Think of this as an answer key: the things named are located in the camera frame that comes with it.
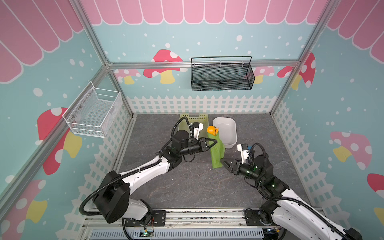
green cloth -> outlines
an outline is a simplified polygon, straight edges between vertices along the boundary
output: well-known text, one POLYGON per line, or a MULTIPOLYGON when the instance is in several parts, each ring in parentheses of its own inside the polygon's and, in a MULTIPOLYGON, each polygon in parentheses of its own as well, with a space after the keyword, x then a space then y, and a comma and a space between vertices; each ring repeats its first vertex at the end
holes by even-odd
POLYGON ((223 142, 220 140, 219 133, 216 136, 208 133, 208 138, 216 139, 217 143, 211 148, 211 159, 212 159, 212 167, 218 168, 223 165, 220 162, 220 159, 224 157, 225 147, 223 142))

